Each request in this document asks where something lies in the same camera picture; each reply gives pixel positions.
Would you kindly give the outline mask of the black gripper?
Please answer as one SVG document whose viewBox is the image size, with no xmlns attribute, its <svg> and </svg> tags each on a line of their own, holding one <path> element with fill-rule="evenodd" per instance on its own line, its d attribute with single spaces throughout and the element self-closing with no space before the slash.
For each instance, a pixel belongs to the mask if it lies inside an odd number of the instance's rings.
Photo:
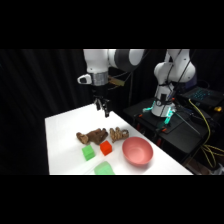
<svg viewBox="0 0 224 224">
<path fill-rule="evenodd" d="M 93 93 L 93 97 L 94 97 L 94 104 L 96 105 L 97 111 L 101 110 L 101 101 L 100 99 L 103 99 L 103 110 L 105 112 L 105 117 L 109 117 L 109 103 L 110 100 L 106 99 L 107 95 L 108 95 L 108 87 L 106 85 L 102 85 L 102 86 L 93 86 L 92 87 L 92 93 Z"/>
</svg>

